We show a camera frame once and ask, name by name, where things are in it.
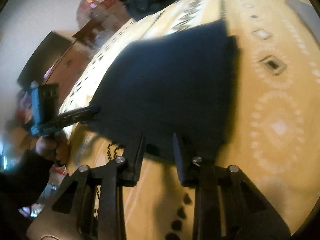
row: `wall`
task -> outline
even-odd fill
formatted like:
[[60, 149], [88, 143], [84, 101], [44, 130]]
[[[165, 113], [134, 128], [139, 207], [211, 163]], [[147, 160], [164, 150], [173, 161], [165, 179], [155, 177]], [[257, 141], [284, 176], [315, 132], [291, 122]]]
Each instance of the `wall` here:
[[0, 129], [13, 116], [16, 81], [37, 46], [51, 30], [75, 33], [81, 0], [9, 0], [0, 14]]

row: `screw head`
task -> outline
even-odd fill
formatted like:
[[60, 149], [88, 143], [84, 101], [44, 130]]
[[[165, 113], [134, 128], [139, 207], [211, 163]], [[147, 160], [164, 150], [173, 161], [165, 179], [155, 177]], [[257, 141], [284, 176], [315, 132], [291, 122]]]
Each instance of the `screw head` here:
[[229, 167], [229, 170], [230, 170], [231, 172], [238, 172], [238, 171], [239, 171], [239, 168], [238, 168], [238, 166], [236, 166], [236, 165], [231, 165], [231, 166]]
[[116, 163], [124, 163], [124, 161], [125, 161], [125, 158], [123, 156], [118, 156], [116, 158]]
[[85, 171], [87, 171], [89, 169], [89, 166], [88, 165], [81, 165], [80, 167], [79, 167], [79, 171], [80, 172], [85, 172]]
[[199, 164], [202, 162], [202, 158], [200, 156], [195, 156], [192, 158], [192, 162]]

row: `hand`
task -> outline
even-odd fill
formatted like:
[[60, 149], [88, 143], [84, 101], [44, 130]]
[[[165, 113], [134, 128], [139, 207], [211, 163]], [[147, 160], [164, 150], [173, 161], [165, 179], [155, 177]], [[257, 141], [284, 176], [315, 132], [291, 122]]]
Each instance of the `hand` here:
[[60, 136], [55, 136], [54, 139], [44, 136], [41, 136], [38, 139], [36, 143], [36, 152], [46, 160], [54, 160], [54, 150], [56, 152], [55, 158], [59, 160], [61, 164], [66, 164], [69, 160], [70, 146], [68, 145], [68, 140], [64, 133]]

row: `bed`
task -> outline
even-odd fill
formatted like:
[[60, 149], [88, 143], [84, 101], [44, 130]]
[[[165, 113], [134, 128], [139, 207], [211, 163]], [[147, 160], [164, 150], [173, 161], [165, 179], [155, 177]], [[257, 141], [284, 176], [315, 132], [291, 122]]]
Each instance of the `bed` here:
[[[217, 165], [239, 166], [293, 234], [320, 197], [320, 53], [314, 35], [285, 0], [178, 0], [139, 22], [131, 19], [94, 56], [60, 111], [89, 105], [106, 70], [131, 41], [220, 17], [228, 34], [237, 36], [241, 56], [233, 132]], [[82, 164], [105, 165], [123, 153], [85, 125], [65, 132], [71, 142], [70, 174]], [[175, 166], [146, 155], [137, 186], [124, 188], [127, 237], [191, 239], [193, 208], [194, 191], [180, 186]]]

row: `bedding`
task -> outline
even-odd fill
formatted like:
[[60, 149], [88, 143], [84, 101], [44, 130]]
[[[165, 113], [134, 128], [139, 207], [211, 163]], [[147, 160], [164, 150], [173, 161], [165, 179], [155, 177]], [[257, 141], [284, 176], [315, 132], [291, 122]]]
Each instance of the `bedding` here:
[[[227, 22], [228, 36], [237, 36], [240, 58], [231, 135], [216, 163], [238, 165], [293, 234], [320, 196], [320, 53], [313, 34], [285, 0], [179, 0], [139, 22], [130, 20], [95, 55], [60, 110], [89, 105], [130, 42], [220, 18]], [[65, 132], [72, 144], [70, 174], [82, 164], [104, 165], [124, 150], [84, 125]], [[194, 192], [180, 186], [176, 168], [146, 155], [138, 185], [124, 188], [127, 237], [192, 239], [193, 208]], [[177, 223], [180, 230], [174, 230]]]
[[299, 0], [285, 0], [320, 44], [320, 18], [312, 5]]

